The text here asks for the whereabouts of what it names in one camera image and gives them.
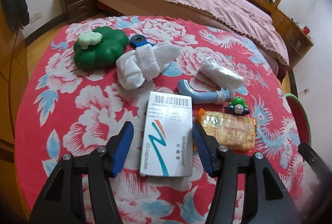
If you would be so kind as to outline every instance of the dark jacket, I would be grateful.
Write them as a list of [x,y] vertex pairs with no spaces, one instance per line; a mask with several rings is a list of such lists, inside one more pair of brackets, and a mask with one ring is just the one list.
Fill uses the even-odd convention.
[[1,0],[9,29],[14,32],[30,23],[28,6],[25,0]]

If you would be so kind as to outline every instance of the green clover toy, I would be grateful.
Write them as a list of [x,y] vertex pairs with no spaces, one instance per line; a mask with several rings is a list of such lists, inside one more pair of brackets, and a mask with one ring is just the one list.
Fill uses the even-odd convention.
[[111,67],[124,53],[128,42],[122,30],[98,27],[78,37],[74,43],[74,63],[83,71]]

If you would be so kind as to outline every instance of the round table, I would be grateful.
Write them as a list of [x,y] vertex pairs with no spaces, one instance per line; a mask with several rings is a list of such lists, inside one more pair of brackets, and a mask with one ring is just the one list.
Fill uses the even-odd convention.
[[[157,78],[126,91],[117,83],[115,67],[83,72],[74,65],[73,44],[80,33],[99,26],[122,29],[150,43],[170,41],[181,46],[180,56]],[[177,93],[177,82],[187,79],[198,91],[216,86],[198,73],[205,56],[244,76],[237,95],[245,98],[257,120],[253,152],[262,152],[294,200],[301,195],[300,143],[290,107],[277,79],[255,44],[242,36],[190,21],[164,17],[108,17],[63,27],[40,59],[28,83],[16,121],[16,163],[20,187],[29,208],[57,161],[65,153],[88,154],[119,133],[125,121],[134,125],[134,139],[122,172],[111,179],[124,223],[204,223],[216,181],[204,171],[197,152],[191,177],[141,177],[139,164],[146,104],[150,91]],[[221,106],[193,105],[221,111]],[[239,178],[234,220],[240,223],[244,179]],[[87,221],[93,223],[87,176],[83,196]]]

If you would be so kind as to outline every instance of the red container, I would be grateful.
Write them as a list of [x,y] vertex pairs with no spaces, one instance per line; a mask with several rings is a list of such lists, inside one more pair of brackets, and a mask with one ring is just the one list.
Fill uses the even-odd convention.
[[305,27],[303,28],[303,33],[304,33],[305,35],[309,34],[309,33],[310,33],[309,28],[305,26]]

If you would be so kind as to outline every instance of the orange packaging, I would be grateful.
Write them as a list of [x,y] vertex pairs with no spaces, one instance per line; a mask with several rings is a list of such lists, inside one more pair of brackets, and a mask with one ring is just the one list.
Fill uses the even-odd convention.
[[215,137],[219,145],[236,150],[255,147],[257,124],[254,118],[200,109],[197,121],[207,135]]

